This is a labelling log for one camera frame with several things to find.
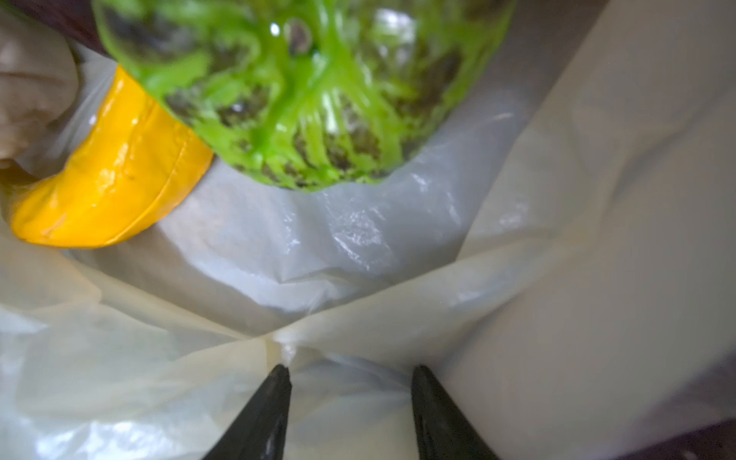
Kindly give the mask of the translucent yellowish plastic bag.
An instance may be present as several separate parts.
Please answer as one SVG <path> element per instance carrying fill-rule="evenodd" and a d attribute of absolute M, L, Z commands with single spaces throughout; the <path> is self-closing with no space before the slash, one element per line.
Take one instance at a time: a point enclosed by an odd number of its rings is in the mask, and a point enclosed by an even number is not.
<path fill-rule="evenodd" d="M 1 233 L 1 455 L 199 459 L 291 370 L 289 459 L 413 459 L 430 364 L 505 459 L 735 416 L 735 5 L 523 1 L 377 185 L 215 162 L 96 250 Z"/>

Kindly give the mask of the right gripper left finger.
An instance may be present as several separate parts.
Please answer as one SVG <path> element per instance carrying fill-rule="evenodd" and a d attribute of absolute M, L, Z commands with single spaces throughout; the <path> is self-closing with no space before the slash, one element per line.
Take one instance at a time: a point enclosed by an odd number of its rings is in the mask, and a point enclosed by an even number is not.
<path fill-rule="evenodd" d="M 281 460 L 284 458 L 291 374 L 276 365 L 203 460 Z"/>

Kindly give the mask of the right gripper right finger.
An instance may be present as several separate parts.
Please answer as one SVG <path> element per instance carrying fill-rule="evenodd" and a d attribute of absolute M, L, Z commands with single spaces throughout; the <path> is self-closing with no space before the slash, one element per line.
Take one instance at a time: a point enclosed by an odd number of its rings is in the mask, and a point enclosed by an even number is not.
<path fill-rule="evenodd" d="M 421 460 L 498 460 L 425 365 L 414 368 L 411 402 Z"/>

